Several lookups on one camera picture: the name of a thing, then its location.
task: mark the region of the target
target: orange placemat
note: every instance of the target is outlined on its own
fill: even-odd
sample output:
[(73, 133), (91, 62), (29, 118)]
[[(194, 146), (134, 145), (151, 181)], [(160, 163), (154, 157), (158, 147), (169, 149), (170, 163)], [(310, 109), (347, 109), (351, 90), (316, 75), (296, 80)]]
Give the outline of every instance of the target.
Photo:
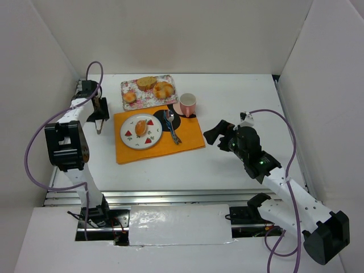
[(202, 132), (197, 117), (195, 115), (192, 115), (191, 117), (186, 118), (185, 116), (178, 115), (177, 113), (175, 113), (175, 120), (176, 118), (180, 118), (180, 124), (175, 129), (175, 131), (178, 137), (182, 141), (182, 143), (180, 143), (179, 145), (176, 145), (174, 143), (171, 137), (171, 133), (169, 131), (164, 131), (158, 143), (146, 150), (134, 150), (132, 148), (127, 147), (122, 142), (120, 137), (120, 128), (124, 123), (124, 121), (127, 120), (129, 117), (131, 117), (132, 115), (142, 114), (142, 113), (154, 115), (157, 112), (162, 113), (163, 110), (167, 109), (168, 106), (163, 105), (158, 107), (114, 114), (116, 162), (118, 164), (125, 164), (137, 160), (155, 158), (157, 156), (170, 155), (170, 154), (175, 154), (177, 152), (189, 151), (205, 147), (205, 142), (202, 136)]

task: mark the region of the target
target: pink mug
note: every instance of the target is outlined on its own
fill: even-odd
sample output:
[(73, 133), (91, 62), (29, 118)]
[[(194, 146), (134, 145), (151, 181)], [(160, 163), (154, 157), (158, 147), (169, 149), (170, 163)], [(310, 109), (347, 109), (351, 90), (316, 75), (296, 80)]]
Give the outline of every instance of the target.
[(182, 113), (189, 118), (196, 109), (196, 97), (193, 94), (185, 93), (180, 97), (180, 107)]

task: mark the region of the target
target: rectangular tray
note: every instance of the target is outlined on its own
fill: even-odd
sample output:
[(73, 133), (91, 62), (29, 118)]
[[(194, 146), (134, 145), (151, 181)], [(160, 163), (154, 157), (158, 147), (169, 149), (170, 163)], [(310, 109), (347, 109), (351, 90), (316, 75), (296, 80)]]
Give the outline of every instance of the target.
[[(153, 88), (147, 91), (139, 90), (137, 86), (137, 80), (123, 81), (121, 82), (121, 98), (123, 102), (123, 108), (125, 111), (149, 108), (154, 106), (166, 105), (166, 104), (175, 104), (178, 102), (178, 95), (176, 90), (175, 81), (173, 80), (171, 75), (162, 75), (156, 76), (157, 82), (166, 81), (173, 85), (175, 89), (175, 93), (164, 99), (158, 99), (153, 95)], [(136, 95), (136, 101), (128, 104), (124, 101), (123, 95), (127, 92), (134, 92)]]

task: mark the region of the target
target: plate with strawberry pattern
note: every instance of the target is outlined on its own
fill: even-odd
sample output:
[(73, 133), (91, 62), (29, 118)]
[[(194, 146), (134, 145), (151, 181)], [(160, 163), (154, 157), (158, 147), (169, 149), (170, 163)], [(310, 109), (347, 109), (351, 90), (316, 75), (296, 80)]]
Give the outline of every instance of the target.
[[(147, 122), (147, 131), (144, 135), (137, 136), (135, 125), (142, 120)], [(136, 150), (144, 150), (156, 145), (162, 132), (162, 124), (156, 117), (149, 114), (137, 114), (124, 121), (120, 129), (120, 137), (126, 146)]]

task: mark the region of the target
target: mug rim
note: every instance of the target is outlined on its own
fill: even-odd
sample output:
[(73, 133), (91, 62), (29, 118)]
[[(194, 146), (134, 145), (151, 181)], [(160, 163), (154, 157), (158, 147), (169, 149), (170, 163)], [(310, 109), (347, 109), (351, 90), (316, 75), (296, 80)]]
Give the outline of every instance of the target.
[[(195, 101), (193, 102), (193, 104), (184, 104), (183, 102), (181, 102), (181, 98), (183, 97), (183, 95), (192, 95), (193, 96), (193, 98), (195, 99)], [(184, 93), (184, 94), (182, 94), (181, 95), (181, 97), (180, 97), (180, 103), (182, 104), (182, 105), (184, 105), (184, 106), (193, 106), (195, 103), (196, 103), (196, 96), (194, 95), (194, 94), (192, 94), (192, 93)]]

